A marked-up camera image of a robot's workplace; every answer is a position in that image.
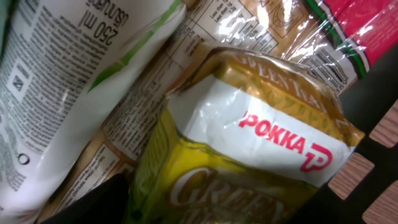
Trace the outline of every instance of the black object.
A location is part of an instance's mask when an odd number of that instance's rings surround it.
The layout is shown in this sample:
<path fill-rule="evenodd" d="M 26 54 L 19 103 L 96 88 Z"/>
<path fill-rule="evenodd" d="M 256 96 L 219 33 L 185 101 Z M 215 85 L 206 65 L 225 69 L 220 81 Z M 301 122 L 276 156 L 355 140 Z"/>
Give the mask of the black object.
<path fill-rule="evenodd" d="M 389 149 L 368 136 L 398 99 L 398 45 L 363 80 L 341 96 L 345 116 L 367 135 L 356 152 L 374 169 L 342 200 L 325 184 L 290 223 L 365 223 L 363 213 L 398 180 L 398 145 Z"/>
<path fill-rule="evenodd" d="M 42 224 L 121 223 L 128 193 L 127 180 L 116 174 Z"/>

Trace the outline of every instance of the white plastic container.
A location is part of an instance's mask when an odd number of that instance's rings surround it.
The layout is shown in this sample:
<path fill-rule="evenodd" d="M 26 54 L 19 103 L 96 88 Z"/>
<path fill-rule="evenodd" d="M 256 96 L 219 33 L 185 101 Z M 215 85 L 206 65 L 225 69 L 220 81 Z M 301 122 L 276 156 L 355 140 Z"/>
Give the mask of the white plastic container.
<path fill-rule="evenodd" d="M 0 223 L 31 223 L 185 15 L 178 0 L 20 1 L 0 63 Z"/>

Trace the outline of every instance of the barcode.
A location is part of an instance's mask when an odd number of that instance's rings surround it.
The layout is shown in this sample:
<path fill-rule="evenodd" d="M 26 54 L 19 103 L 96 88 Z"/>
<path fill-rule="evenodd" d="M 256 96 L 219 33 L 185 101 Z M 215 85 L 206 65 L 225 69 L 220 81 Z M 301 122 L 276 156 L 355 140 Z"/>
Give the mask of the barcode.
<path fill-rule="evenodd" d="M 22 0 L 18 5 L 18 12 L 29 26 L 32 25 L 39 3 L 40 0 Z"/>
<path fill-rule="evenodd" d="M 325 50 L 319 50 L 307 62 L 312 75 L 328 82 L 338 93 L 347 85 L 348 77 L 339 63 Z"/>

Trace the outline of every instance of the wooden surface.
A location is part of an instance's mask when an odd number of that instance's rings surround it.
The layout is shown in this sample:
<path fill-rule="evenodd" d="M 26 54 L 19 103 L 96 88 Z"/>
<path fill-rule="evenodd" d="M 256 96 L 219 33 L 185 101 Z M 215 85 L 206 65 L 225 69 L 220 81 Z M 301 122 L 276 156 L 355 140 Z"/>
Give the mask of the wooden surface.
<path fill-rule="evenodd" d="M 392 147 L 398 142 L 398 101 L 376 126 L 370 137 L 387 147 Z M 330 181 L 329 187 L 340 198 L 345 199 L 373 167 L 372 162 L 359 154 L 354 154 Z M 398 181 L 366 210 L 363 220 L 368 224 L 398 223 Z"/>

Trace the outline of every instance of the white tube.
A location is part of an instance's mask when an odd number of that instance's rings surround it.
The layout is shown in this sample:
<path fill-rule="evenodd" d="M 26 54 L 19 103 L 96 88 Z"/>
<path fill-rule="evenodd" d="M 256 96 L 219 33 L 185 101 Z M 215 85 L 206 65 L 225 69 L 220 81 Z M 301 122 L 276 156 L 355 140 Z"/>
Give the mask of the white tube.
<path fill-rule="evenodd" d="M 31 223 L 185 15 L 177 0 L 20 1 L 0 64 L 0 223 Z"/>

